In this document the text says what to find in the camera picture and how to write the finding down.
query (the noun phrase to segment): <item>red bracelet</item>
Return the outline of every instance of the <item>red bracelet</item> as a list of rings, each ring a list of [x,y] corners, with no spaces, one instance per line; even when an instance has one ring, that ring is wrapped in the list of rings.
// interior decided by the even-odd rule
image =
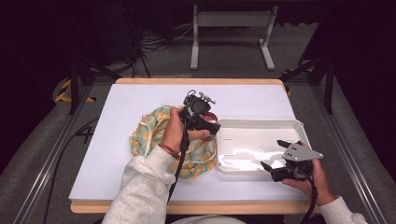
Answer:
[[[171,155],[173,157],[175,157],[177,160],[180,159],[180,156],[178,155],[177,152],[175,152],[172,148],[170,148],[169,146],[167,146],[166,144],[158,144],[159,147],[164,147],[166,148],[168,151],[171,152]]]

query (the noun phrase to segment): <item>black wire on floor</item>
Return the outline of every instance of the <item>black wire on floor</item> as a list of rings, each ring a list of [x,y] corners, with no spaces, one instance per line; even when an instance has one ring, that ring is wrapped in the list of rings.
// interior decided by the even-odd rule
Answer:
[[[64,154],[64,151],[66,150],[67,146],[69,145],[69,143],[73,140],[73,138],[78,135],[79,133],[81,133],[82,131],[84,131],[90,124],[94,123],[95,121],[99,120],[99,118],[93,119],[90,122],[86,123],[84,126],[82,126],[80,129],[78,129],[78,131],[76,131],[66,142],[66,144],[64,145],[64,148],[61,151],[61,155],[59,156],[58,160],[56,161],[55,164],[55,170],[53,172],[53,177],[50,183],[50,188],[49,188],[49,196],[47,198],[47,204],[46,204],[46,209],[45,209],[45,213],[44,213],[44,219],[43,219],[43,224],[47,223],[47,217],[48,217],[48,213],[50,210],[50,199],[52,197],[52,192],[53,192],[53,187],[55,185],[55,179],[56,179],[56,174],[58,172],[58,168],[59,168],[59,163],[61,161],[62,155]]]

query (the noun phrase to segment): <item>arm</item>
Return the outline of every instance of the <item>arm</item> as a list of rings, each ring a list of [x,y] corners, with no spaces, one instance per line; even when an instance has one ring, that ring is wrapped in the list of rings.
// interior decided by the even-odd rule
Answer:
[[[312,160],[314,164],[313,177],[315,185],[318,189],[317,205],[320,213],[323,215],[327,224],[343,223],[343,224],[362,224],[367,223],[364,216],[358,213],[352,213],[343,198],[335,198],[329,189],[326,173],[321,167],[318,159]],[[283,184],[301,190],[306,197],[311,198],[312,189],[308,180],[299,181],[294,179],[284,179]]]
[[[183,124],[180,121],[181,108],[171,109],[163,133],[162,144],[176,153],[180,151]],[[204,138],[208,131],[189,132],[190,140]],[[175,182],[170,166],[175,162],[174,153],[156,146],[145,158],[137,156],[125,167],[120,192],[110,205],[103,223],[164,223],[168,187]]]

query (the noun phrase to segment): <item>person's right hand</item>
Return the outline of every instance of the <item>person's right hand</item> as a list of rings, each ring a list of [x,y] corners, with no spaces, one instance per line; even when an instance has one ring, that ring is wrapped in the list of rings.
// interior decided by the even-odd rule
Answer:
[[[323,205],[333,202],[335,200],[335,197],[334,195],[332,195],[332,192],[329,189],[326,173],[321,167],[319,159],[312,160],[312,163],[314,164],[314,171],[312,176],[314,177],[315,186],[318,190],[317,205]],[[299,189],[309,199],[312,197],[312,187],[308,180],[301,181],[294,179],[284,179],[282,183]]]

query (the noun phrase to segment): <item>cloth bag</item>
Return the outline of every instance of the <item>cloth bag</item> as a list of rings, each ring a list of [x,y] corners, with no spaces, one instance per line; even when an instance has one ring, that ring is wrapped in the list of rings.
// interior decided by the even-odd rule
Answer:
[[[143,116],[137,129],[129,137],[131,152],[134,156],[147,157],[151,150],[161,143],[163,131],[170,119],[171,108],[171,105],[163,105]],[[208,142],[201,139],[191,141],[179,177],[194,178],[211,170],[216,165],[216,146],[216,137]],[[179,160],[176,160],[171,166],[172,172],[176,171],[178,162]]]

